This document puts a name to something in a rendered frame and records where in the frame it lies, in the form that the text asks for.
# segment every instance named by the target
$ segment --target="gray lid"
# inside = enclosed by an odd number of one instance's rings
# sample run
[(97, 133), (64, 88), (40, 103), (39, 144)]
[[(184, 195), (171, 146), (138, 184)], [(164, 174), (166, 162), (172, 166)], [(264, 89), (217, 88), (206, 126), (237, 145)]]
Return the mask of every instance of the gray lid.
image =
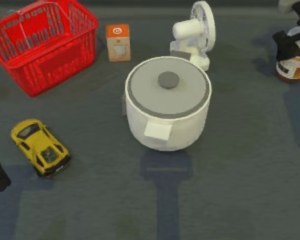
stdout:
[(209, 96), (206, 75), (177, 57), (156, 57), (141, 63), (127, 80), (133, 103), (158, 118), (175, 119), (200, 109)]

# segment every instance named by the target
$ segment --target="white pot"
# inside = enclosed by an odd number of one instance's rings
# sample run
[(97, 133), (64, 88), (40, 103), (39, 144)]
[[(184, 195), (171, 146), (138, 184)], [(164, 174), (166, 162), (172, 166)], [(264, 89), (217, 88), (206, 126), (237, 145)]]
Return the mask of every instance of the white pot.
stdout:
[(133, 136), (148, 148), (176, 151), (193, 144), (203, 132), (212, 86), (207, 74), (190, 61), (161, 56), (137, 65), (126, 79), (124, 93)]

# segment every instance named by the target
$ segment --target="small carton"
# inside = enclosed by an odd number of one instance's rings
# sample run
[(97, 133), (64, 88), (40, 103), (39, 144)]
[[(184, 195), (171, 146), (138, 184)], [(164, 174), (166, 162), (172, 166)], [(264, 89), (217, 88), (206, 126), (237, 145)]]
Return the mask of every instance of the small carton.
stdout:
[(130, 29), (128, 24), (106, 26), (106, 46), (110, 62), (131, 60)]

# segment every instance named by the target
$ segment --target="plastic basket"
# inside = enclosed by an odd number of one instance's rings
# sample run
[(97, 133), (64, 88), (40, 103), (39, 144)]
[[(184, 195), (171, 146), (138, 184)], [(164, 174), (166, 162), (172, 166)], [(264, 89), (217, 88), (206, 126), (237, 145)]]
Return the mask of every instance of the plastic basket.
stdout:
[(98, 26), (76, 0), (39, 0), (0, 20), (0, 64), (35, 97), (93, 64)]

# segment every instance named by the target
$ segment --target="dark gray table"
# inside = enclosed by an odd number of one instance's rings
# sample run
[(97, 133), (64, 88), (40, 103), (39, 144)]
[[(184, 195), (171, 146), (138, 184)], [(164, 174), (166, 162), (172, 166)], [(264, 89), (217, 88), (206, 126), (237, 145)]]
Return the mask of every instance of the dark gray table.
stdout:
[[(121, 96), (133, 66), (169, 53), (172, 25), (190, 9), (91, 10), (102, 38), (105, 24), (130, 24), (131, 62), (108, 63), (104, 51), (33, 99), (0, 68), (0, 159), (12, 180), (0, 193), (0, 240), (300, 240), (300, 84), (273, 76), (271, 39), (294, 17), (214, 10), (206, 128), (186, 152), (171, 155), (133, 138)], [(27, 118), (50, 126), (72, 153), (54, 180), (38, 179), (10, 139)], [(187, 171), (151, 172), (168, 164)]]

